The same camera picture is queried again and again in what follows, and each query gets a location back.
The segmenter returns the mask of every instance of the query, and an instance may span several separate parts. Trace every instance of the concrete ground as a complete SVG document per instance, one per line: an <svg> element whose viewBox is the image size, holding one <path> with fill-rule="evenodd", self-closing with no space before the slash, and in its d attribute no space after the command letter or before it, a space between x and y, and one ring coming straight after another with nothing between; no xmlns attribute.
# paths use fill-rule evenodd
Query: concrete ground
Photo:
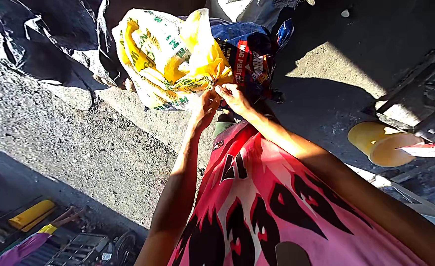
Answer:
<svg viewBox="0 0 435 266"><path fill-rule="evenodd" d="M346 8L349 18L340 15ZM403 170L373 165L347 141L347 132L373 120L362 110L435 49L435 1L316 0L280 17L293 17L295 25L273 77L287 102L269 103L282 124L365 175ZM80 103L54 92L64 101L0 64L0 172L10 176L3 182L25 193L93 204L93 214L105 222L117 216L145 232L189 114L144 112L136 94L116 88L92 97L78 91ZM208 129L199 168L206 167L212 139Z"/></svg>
<svg viewBox="0 0 435 266"><path fill-rule="evenodd" d="M0 207L44 195L146 234L175 158L108 104L73 109L0 64Z"/></svg>

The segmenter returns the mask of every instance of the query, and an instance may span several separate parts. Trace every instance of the dark plastic bag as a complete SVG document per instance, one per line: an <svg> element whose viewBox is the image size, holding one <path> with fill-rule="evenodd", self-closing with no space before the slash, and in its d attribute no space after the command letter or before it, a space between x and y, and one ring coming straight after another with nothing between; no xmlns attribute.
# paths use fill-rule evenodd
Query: dark plastic bag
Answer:
<svg viewBox="0 0 435 266"><path fill-rule="evenodd" d="M283 93L271 88L275 55L291 38L293 25L285 21L276 36L252 22L227 22L211 19L211 31L232 67L234 83L242 85L252 100L267 98L283 103Z"/></svg>

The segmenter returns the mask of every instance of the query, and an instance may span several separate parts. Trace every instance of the green pants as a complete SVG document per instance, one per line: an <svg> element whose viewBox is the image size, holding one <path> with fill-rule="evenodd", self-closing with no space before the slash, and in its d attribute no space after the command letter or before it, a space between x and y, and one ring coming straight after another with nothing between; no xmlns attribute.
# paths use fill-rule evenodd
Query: green pants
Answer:
<svg viewBox="0 0 435 266"><path fill-rule="evenodd" d="M235 122L216 122L214 137L217 137L222 131L228 129L229 127L235 125Z"/></svg>

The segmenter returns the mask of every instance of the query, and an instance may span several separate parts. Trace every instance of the yellow feed sack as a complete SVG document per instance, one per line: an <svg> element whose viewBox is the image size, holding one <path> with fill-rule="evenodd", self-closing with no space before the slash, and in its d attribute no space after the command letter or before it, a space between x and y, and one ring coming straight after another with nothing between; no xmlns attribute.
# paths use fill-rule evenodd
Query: yellow feed sack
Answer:
<svg viewBox="0 0 435 266"><path fill-rule="evenodd" d="M232 82L232 70L211 34L207 9L183 21L132 9L112 29L120 62L140 100L157 110L191 110L200 92Z"/></svg>

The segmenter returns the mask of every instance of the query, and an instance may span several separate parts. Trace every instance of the pink shirt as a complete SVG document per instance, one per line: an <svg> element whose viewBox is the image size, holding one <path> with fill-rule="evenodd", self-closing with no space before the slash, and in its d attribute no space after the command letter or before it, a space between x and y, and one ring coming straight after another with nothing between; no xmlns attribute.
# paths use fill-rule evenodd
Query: pink shirt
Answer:
<svg viewBox="0 0 435 266"><path fill-rule="evenodd" d="M168 265L276 266L275 247L284 241L302 248L313 266L426 265L242 121L214 140Z"/></svg>

